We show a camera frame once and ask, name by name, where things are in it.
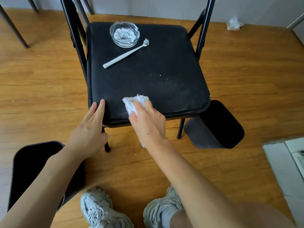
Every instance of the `sock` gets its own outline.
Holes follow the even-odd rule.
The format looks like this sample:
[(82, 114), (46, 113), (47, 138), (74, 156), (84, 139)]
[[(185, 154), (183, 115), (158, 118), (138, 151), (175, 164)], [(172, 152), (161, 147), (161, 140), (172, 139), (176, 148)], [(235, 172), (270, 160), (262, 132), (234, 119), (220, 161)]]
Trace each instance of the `sock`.
[(169, 206), (165, 208), (161, 213), (161, 221), (163, 228), (170, 228), (170, 221), (173, 215), (178, 211), (176, 206)]

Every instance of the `black seat cushion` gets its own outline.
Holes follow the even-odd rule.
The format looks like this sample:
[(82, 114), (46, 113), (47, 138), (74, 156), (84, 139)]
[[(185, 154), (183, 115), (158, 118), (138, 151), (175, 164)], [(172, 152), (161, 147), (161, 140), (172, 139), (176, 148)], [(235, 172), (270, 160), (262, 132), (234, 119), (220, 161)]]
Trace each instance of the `black seat cushion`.
[[(113, 126), (128, 118), (123, 97), (148, 96), (167, 118), (204, 111), (210, 94), (195, 56), (187, 30), (176, 25), (136, 24), (138, 43), (121, 48), (109, 33), (112, 23), (93, 22), (87, 26), (87, 75), (89, 106), (106, 101), (104, 125)], [(143, 44), (150, 44), (118, 63), (103, 64)]]

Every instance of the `trash can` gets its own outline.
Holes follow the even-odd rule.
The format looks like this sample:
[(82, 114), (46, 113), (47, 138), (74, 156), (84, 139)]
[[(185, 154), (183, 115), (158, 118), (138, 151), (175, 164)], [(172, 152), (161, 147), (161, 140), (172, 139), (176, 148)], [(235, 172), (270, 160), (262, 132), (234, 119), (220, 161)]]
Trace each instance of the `trash can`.
[[(48, 158), (58, 153), (63, 147), (64, 145), (59, 141), (43, 142), (25, 146), (15, 154), (8, 211), (32, 184)], [(85, 164), (83, 161), (73, 175), (58, 205), (58, 210), (84, 188), (86, 183), (85, 176)]]
[(241, 124), (217, 100), (212, 100), (199, 116), (188, 120), (184, 131), (192, 143), (201, 149), (232, 149), (245, 136)]

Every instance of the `sneaker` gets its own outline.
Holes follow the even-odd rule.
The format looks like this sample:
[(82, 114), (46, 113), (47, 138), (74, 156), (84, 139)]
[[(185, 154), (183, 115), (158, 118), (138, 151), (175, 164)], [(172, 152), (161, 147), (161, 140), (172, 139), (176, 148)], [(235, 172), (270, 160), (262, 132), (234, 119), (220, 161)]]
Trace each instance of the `sneaker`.
[(184, 209), (180, 198), (172, 185), (167, 189), (164, 197), (154, 199), (144, 209), (143, 222), (145, 223), (146, 228), (162, 228), (161, 213), (170, 206), (175, 206), (178, 210)]
[(86, 191), (81, 196), (80, 206), (89, 228), (134, 228), (127, 215), (113, 210), (109, 195), (101, 189)]

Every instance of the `toothbrush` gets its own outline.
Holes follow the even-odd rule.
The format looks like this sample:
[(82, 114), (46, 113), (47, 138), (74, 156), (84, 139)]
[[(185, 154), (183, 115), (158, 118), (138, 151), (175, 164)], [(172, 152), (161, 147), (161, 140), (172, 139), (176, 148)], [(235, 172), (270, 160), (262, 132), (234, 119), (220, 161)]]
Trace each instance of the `toothbrush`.
[(143, 44), (135, 49), (132, 49), (116, 58), (114, 58), (112, 61), (109, 61), (107, 62), (106, 64), (103, 65), (103, 67), (106, 69), (108, 68), (109, 66), (115, 64), (116, 62), (119, 62), (120, 60), (124, 59), (125, 57), (129, 56), (130, 54), (134, 53), (135, 51), (139, 50), (140, 48), (142, 47), (146, 47), (149, 45), (149, 40), (146, 38), (144, 41), (143, 41)]

